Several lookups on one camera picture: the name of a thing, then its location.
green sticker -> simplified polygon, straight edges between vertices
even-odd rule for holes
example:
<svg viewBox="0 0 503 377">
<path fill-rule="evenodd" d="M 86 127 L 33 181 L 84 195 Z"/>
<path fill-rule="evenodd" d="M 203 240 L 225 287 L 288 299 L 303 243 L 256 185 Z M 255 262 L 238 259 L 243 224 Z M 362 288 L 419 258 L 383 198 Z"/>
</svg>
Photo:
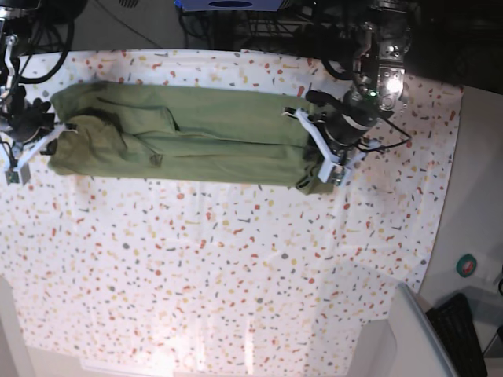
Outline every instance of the green sticker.
<svg viewBox="0 0 503 377">
<path fill-rule="evenodd" d="M 470 254 L 466 254 L 465 256 L 461 257 L 456 265 L 456 271 L 461 277 L 469 277 L 473 275 L 476 269 L 477 260 L 473 257 L 473 255 Z"/>
</svg>

green pants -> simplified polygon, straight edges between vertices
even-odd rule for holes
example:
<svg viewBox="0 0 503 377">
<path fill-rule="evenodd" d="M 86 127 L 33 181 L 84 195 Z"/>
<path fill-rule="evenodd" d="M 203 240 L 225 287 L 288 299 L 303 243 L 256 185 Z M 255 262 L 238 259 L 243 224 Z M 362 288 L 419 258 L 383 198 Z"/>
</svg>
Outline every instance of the green pants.
<svg viewBox="0 0 503 377">
<path fill-rule="evenodd" d="M 167 178 L 331 192 L 317 178 L 321 155 L 305 159 L 309 134 L 284 107 L 296 97 L 233 90 L 79 84 L 51 100 L 64 133 L 50 168 L 58 174 Z"/>
</svg>

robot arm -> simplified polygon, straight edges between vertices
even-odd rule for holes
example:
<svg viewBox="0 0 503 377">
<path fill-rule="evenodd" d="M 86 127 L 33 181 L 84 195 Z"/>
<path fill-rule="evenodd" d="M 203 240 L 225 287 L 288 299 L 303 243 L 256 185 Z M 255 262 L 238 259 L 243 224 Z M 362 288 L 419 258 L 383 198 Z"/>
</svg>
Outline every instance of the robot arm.
<svg viewBox="0 0 503 377">
<path fill-rule="evenodd" d="M 323 182 L 343 185 L 353 166 L 366 154 L 384 152 L 411 139 L 389 120 L 396 106 L 406 102 L 408 91 L 403 65 L 410 44 L 407 6 L 408 3 L 401 0 L 376 0 L 367 9 L 356 26 L 359 47 L 349 70 L 338 72 L 322 58 L 323 65 L 336 79 L 353 82 L 341 100 L 327 93 L 310 91 L 306 99 L 316 104 L 321 113 L 285 111 L 286 115 L 300 121 L 322 152 L 324 162 L 318 177 Z M 380 120 L 405 139 L 393 145 L 366 139 L 365 135 Z"/>
<path fill-rule="evenodd" d="M 42 36 L 43 19 L 40 19 L 42 0 L 0 0 L 0 132 L 9 136 L 13 144 L 0 143 L 0 155 L 8 184 L 26 184 L 30 179 L 28 161 L 37 153 L 55 152 L 57 137 L 71 127 L 55 124 L 55 115 L 48 113 L 50 102 L 40 99 L 30 103 L 22 83 L 38 83 L 49 79 L 64 62 L 68 51 L 61 55 L 59 67 L 40 79 L 24 79 L 24 69 Z M 33 24 L 39 26 L 32 33 Z M 73 38 L 73 23 L 69 24 L 68 41 Z M 28 55 L 23 67 L 19 56 Z"/>
</svg>

table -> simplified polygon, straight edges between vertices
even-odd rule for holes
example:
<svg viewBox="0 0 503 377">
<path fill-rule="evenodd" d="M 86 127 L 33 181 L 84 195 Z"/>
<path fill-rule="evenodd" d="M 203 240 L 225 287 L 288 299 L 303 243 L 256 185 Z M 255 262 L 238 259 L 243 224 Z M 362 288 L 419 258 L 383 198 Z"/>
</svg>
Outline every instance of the table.
<svg viewBox="0 0 503 377">
<path fill-rule="evenodd" d="M 57 56 L 32 59 L 41 75 Z M 77 82 L 336 97 L 317 60 L 204 51 L 71 53 L 28 99 Z M 171 375 L 345 375 L 362 325 L 397 283 L 418 291 L 435 242 L 462 90 L 407 79 L 413 141 L 371 155 L 347 187 L 58 177 L 47 158 L 2 187 L 0 273 L 29 346 Z M 385 125 L 373 135 L 398 140 Z"/>
</svg>

green cloth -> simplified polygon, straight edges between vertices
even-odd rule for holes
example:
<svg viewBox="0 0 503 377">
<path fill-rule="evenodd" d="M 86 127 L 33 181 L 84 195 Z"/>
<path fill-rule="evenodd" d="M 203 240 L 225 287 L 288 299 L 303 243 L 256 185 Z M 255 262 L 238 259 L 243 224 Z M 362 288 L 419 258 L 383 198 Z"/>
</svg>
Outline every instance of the green cloth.
<svg viewBox="0 0 503 377">
<path fill-rule="evenodd" d="M 51 99 L 62 122 L 50 168 L 58 174 L 168 178 L 331 192 L 305 160 L 309 134 L 284 107 L 301 98 L 202 88 L 78 84 Z"/>
</svg>

